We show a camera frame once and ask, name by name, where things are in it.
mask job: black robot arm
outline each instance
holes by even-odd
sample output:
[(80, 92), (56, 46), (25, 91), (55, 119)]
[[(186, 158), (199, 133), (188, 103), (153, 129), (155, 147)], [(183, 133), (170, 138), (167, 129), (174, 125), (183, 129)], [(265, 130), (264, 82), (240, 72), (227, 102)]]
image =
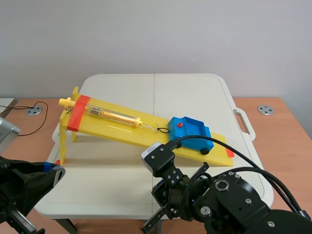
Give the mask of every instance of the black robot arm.
[[(270, 209), (256, 190), (236, 174), (248, 170), (261, 173), (258, 167), (236, 168), (211, 177), (205, 172), (209, 167), (204, 163), (188, 178), (174, 165), (172, 150), (179, 146), (178, 142), (155, 143), (141, 155), (153, 176), (162, 178), (152, 190), (160, 209), (144, 224), (144, 233), (148, 233), (164, 215), (169, 219), (180, 217), (203, 222), (209, 234), (312, 233), (312, 222), (305, 211)], [(269, 173), (263, 175), (275, 187), (280, 186), (295, 209), (300, 208), (286, 186)]]
[(7, 222), (20, 234), (43, 234), (45, 230), (37, 231), (26, 216), (64, 175), (57, 164), (0, 156), (0, 223)]

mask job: table handle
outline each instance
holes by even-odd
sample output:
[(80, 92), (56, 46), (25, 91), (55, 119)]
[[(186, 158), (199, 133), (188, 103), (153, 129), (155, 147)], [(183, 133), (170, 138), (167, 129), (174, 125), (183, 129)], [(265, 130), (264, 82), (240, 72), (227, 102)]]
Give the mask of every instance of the table handle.
[(254, 141), (255, 132), (254, 132), (252, 124), (250, 123), (246, 113), (240, 108), (236, 108), (236, 110), (234, 110), (234, 113), (237, 114), (240, 117), (240, 119), (242, 120), (242, 123), (243, 123), (243, 125), (244, 125), (244, 127), (245, 127), (245, 129), (249, 135), (250, 140)]

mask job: label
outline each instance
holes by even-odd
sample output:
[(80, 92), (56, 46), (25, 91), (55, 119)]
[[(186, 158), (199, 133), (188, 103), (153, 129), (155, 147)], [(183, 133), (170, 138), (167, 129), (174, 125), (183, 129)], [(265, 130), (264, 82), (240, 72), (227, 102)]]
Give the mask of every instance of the label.
[(142, 154), (141, 157), (145, 158), (147, 155), (149, 155), (154, 149), (156, 149), (159, 145), (161, 145), (160, 142), (155, 142), (153, 145), (151, 145), (148, 149), (146, 149)]

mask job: wheel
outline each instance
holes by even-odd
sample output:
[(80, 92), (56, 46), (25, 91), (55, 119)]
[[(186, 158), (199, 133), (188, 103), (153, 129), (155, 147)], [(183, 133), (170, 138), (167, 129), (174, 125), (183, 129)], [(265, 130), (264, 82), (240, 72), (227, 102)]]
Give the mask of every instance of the wheel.
[(178, 144), (177, 144), (177, 147), (176, 147), (176, 148), (178, 149), (178, 148), (181, 148), (181, 147), (182, 147), (182, 143), (181, 143), (181, 142), (178, 142)]
[(200, 153), (201, 153), (202, 155), (207, 155), (207, 154), (209, 153), (209, 150), (208, 150), (207, 148), (204, 148), (204, 149), (201, 149), (201, 150), (200, 150)]

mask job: wooden desk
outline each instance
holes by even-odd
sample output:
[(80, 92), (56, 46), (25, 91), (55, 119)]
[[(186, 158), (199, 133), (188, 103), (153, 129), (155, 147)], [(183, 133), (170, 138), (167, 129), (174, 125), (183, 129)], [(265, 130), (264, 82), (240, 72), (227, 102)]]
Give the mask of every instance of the wooden desk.
[[(58, 99), (22, 99), (17, 105), (33, 105), (36, 101), (49, 105), (46, 123), (35, 134), (18, 137), (3, 154), (6, 158), (28, 161), (45, 161), (54, 145), (52, 133), (58, 123), (62, 108)], [(312, 214), (312, 141), (294, 118), (285, 103), (279, 98), (235, 98), (237, 107), (243, 109), (256, 132), (255, 148), (264, 168), (277, 176), (292, 192), (299, 205)], [(257, 106), (267, 104), (275, 109), (275, 114), (265, 116), (257, 111)], [(25, 115), (25, 110), (13, 110), (6, 119), (21, 128), (26, 134), (37, 129), (44, 115)], [(283, 200), (274, 193), (274, 209), (287, 209)], [(67, 234), (55, 221), (40, 216), (32, 210), (28, 215), (37, 228), (44, 227), (46, 234)], [(130, 233), (141, 234), (141, 223), (136, 220), (74, 220), (79, 233)], [(203, 224), (196, 221), (168, 220), (163, 223), (163, 234), (198, 233), (205, 234)], [(6, 223), (0, 225), (0, 234), (15, 234)]]

